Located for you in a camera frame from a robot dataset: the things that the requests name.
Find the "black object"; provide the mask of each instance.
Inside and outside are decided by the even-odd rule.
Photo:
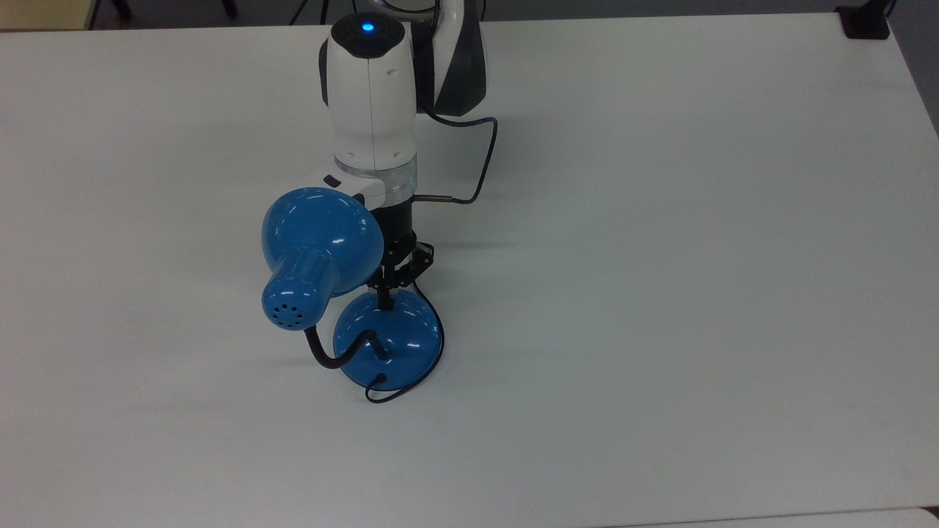
[[[323,344],[319,341],[319,334],[316,332],[316,326],[313,328],[308,328],[303,331],[306,334],[306,342],[310,345],[310,351],[313,353],[313,357],[316,358],[316,362],[320,365],[325,366],[330,370],[335,370],[336,368],[342,368],[352,361],[352,358],[355,357],[355,354],[362,349],[362,346],[365,342],[372,344],[372,347],[375,349],[375,355],[378,359],[384,360],[388,358],[388,352],[385,351],[385,348],[381,346],[381,342],[378,341],[378,336],[375,334],[374,330],[363,330],[359,334],[352,344],[349,345],[348,350],[346,350],[341,356],[337,358],[331,358],[326,355],[326,351],[323,349]]]
[[[848,39],[886,40],[890,36],[890,26],[886,23],[884,11],[890,3],[891,0],[870,0],[860,8],[836,8],[844,35]]]
[[[415,202],[441,202],[441,203],[453,203],[460,205],[469,205],[476,201],[476,198],[479,197],[479,192],[483,190],[483,182],[485,181],[485,173],[489,170],[489,161],[492,160],[492,151],[496,147],[496,136],[499,134],[499,120],[494,117],[483,117],[482,119],[474,119],[472,121],[451,121],[450,119],[444,119],[443,117],[438,116],[428,108],[423,108],[424,112],[430,116],[431,119],[447,125],[448,127],[475,127],[476,125],[482,125],[484,123],[492,123],[492,139],[489,140],[489,151],[485,154],[485,162],[483,162],[483,171],[479,175],[479,181],[476,183],[476,191],[472,194],[469,199],[463,198],[454,198],[452,196],[443,195],[443,194],[415,194]]]
[[[235,18],[238,16],[238,6],[235,4],[235,0],[222,0],[222,6],[225,8],[225,14],[229,17]]]
[[[430,373],[433,372],[435,368],[437,368],[437,364],[440,363],[440,358],[443,357],[443,348],[444,346],[446,346],[446,339],[443,333],[443,321],[440,320],[440,314],[437,313],[437,308],[435,308],[434,304],[430,302],[430,299],[427,299],[427,296],[424,295],[421,289],[417,286],[417,281],[414,282],[414,291],[417,291],[417,294],[421,296],[421,299],[423,299],[427,303],[427,305],[430,306],[430,311],[434,312],[434,317],[437,318],[437,327],[440,328],[440,351],[437,352],[437,357],[434,358],[434,363],[430,365],[430,368],[427,369],[427,372],[423,373],[423,376],[420,376],[411,385],[408,385],[407,387],[404,387],[398,390],[398,392],[394,393],[391,396],[385,396],[383,398],[373,398],[369,395],[369,393],[372,392],[373,388],[376,385],[378,385],[379,383],[384,383],[385,380],[387,379],[387,377],[384,374],[378,374],[377,376],[375,376],[375,379],[372,380],[372,382],[369,383],[367,387],[365,387],[365,399],[367,399],[368,401],[372,403],[385,403],[387,401],[392,401],[393,399],[403,395],[407,391],[418,386],[419,384],[421,384],[421,381],[426,380],[427,376],[430,376]]]
[[[381,227],[385,255],[381,258],[381,265],[365,284],[376,291],[379,310],[393,310],[392,290],[410,286],[434,263],[434,246],[418,242],[412,229],[412,205],[412,201],[408,200],[372,211]]]
[[[364,31],[363,24],[374,28]],[[394,18],[381,13],[355,13],[332,25],[330,32],[337,44],[356,58],[379,58],[405,38],[405,27]]]
[[[300,14],[303,12],[303,8],[306,7],[307,1],[308,0],[303,0],[302,2],[300,2],[300,7],[297,8],[297,12],[294,13],[293,18],[290,19],[290,22],[287,23],[287,25],[293,25],[294,22],[297,21],[297,19],[300,17]],[[323,0],[323,11],[325,12],[329,8],[330,8],[330,0]]]
[[[319,47],[319,89],[323,92],[323,104],[330,107],[330,96],[326,93],[326,45],[329,39],[323,40],[323,45]]]
[[[131,6],[128,6],[127,0],[111,0],[111,3],[115,5],[117,9],[117,15],[121,20],[130,20],[133,16],[131,12]]]

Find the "lamp base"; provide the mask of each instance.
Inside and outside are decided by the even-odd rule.
[[[394,309],[378,309],[378,295],[364,293],[350,303],[339,316],[333,333],[337,357],[362,331],[372,329],[388,357],[378,359],[366,343],[343,372],[362,387],[374,391],[398,391],[420,381],[433,368],[440,355],[441,334],[430,305],[419,296],[398,290],[393,295]],[[376,379],[384,375],[385,381]]]

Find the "black cable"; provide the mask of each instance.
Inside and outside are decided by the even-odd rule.
[[[479,183],[476,184],[476,192],[472,194],[470,199],[454,198],[452,196],[443,195],[443,194],[415,194],[415,202],[439,202],[439,203],[454,203],[460,205],[469,205],[476,201],[476,198],[479,197],[479,192],[483,190],[483,182],[485,181],[485,173],[489,170],[489,161],[492,159],[492,150],[496,147],[496,136],[499,133],[499,120],[494,117],[483,117],[482,119],[474,119],[472,121],[451,121],[450,119],[444,119],[443,117],[438,116],[430,111],[429,108],[421,105],[421,109],[430,116],[431,119],[437,121],[437,123],[442,123],[449,127],[475,127],[476,125],[482,125],[484,123],[492,123],[492,139],[489,140],[489,151],[485,154],[485,162],[483,163],[483,172],[479,175]]]
[[[433,372],[435,368],[437,368],[437,364],[440,363],[440,358],[443,357],[443,345],[445,341],[443,338],[443,321],[440,320],[440,314],[437,313],[437,308],[435,308],[434,305],[430,302],[430,299],[427,299],[427,296],[424,295],[421,289],[417,286],[417,281],[414,281],[414,290],[417,291],[417,294],[421,296],[421,299],[423,299],[423,301],[427,303],[428,306],[430,306],[430,311],[434,312],[434,317],[437,319],[437,327],[440,328],[440,351],[437,352],[437,357],[434,358],[434,363],[430,365],[430,368],[428,368],[426,372],[424,372],[416,381],[406,386],[405,388],[398,390],[398,392],[394,393],[391,396],[385,396],[383,398],[373,398],[368,395],[369,392],[374,390],[373,387],[375,387],[375,385],[379,383],[383,383],[384,381],[388,379],[388,377],[385,376],[384,374],[378,374],[377,376],[375,376],[375,379],[372,380],[372,382],[369,383],[367,387],[365,387],[365,399],[367,399],[368,401],[372,403],[385,403],[387,401],[392,401],[393,399],[403,395],[407,391],[418,386],[421,383],[421,381],[424,381],[427,378],[427,376],[430,376],[430,373]]]
[[[323,9],[319,11],[319,25],[326,25],[326,13],[330,10],[330,0],[323,0]]]
[[[288,23],[287,25],[293,25],[294,22],[297,21],[297,18],[298,18],[298,17],[300,16],[300,14],[303,12],[303,8],[306,7],[306,3],[307,3],[307,0],[303,0],[302,2],[300,2],[300,7],[297,8],[297,12],[294,13],[293,18],[290,19],[290,23]]]
[[[366,341],[372,344],[376,356],[379,358],[388,356],[388,352],[385,351],[385,348],[382,347],[381,343],[378,341],[378,336],[375,334],[375,331],[371,329],[363,330],[361,334],[357,335],[346,352],[337,358],[331,358],[326,355],[323,344],[319,341],[316,326],[304,330],[303,333],[306,334],[306,342],[310,344],[310,351],[313,353],[313,357],[316,358],[316,362],[330,370],[346,366],[348,362],[352,361],[356,353],[362,349]]]

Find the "blue desk lamp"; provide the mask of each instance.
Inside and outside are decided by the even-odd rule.
[[[375,217],[351,196],[332,189],[305,188],[277,199],[262,228],[271,277],[261,302],[271,323],[304,331],[316,360],[343,372],[380,402],[421,382],[442,351],[442,332],[433,307],[399,289],[393,307],[379,307],[374,292],[363,293],[340,315],[333,334],[335,357],[316,332],[329,300],[364,285],[384,254]],[[373,399],[371,391],[397,391]]]

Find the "power cord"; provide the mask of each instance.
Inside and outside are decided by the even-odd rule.
[[[476,191],[472,194],[470,199],[463,198],[454,198],[449,195],[444,194],[415,194],[415,202],[438,202],[438,203],[453,203],[460,205],[469,205],[476,201],[476,198],[479,197],[479,192],[483,190],[483,182],[485,181],[485,173],[489,170],[489,161],[492,160],[492,150],[496,147],[496,136],[499,133],[499,120],[494,117],[483,117],[482,119],[474,119],[472,121],[451,121],[450,119],[445,119],[443,117],[434,114],[429,108],[425,105],[421,105],[421,109],[430,116],[431,119],[447,125],[448,127],[457,127],[457,128],[466,128],[466,127],[475,127],[477,125],[482,125],[484,123],[492,123],[492,139],[489,140],[489,151],[485,154],[485,162],[483,163],[483,171],[479,175],[479,182],[476,184]]]
[[[384,374],[378,374],[377,376],[375,376],[375,379],[372,380],[372,382],[369,383],[368,386],[365,387],[365,399],[367,399],[368,401],[372,403],[385,403],[388,401],[392,401],[393,399],[399,396],[402,396],[407,391],[418,386],[421,383],[421,381],[426,380],[427,376],[430,376],[430,373],[433,372],[435,368],[437,368],[437,364],[440,363],[440,358],[443,357],[443,346],[445,344],[445,341],[443,338],[443,321],[440,320],[440,314],[437,313],[437,308],[434,307],[434,305],[430,302],[430,299],[427,299],[427,296],[424,295],[421,289],[417,286],[417,281],[414,281],[413,284],[414,284],[414,290],[417,291],[417,294],[421,296],[421,299],[423,299],[424,302],[427,303],[428,306],[430,306],[430,311],[434,312],[434,317],[437,319],[437,327],[440,328],[440,351],[437,353],[437,357],[434,358],[434,363],[430,365],[430,368],[428,368],[427,371],[424,372],[422,376],[420,376],[416,381],[406,386],[405,388],[398,390],[398,392],[394,393],[391,396],[373,398],[369,395],[370,392],[375,390],[375,386],[377,384],[383,383],[388,380],[388,377],[385,376]]]

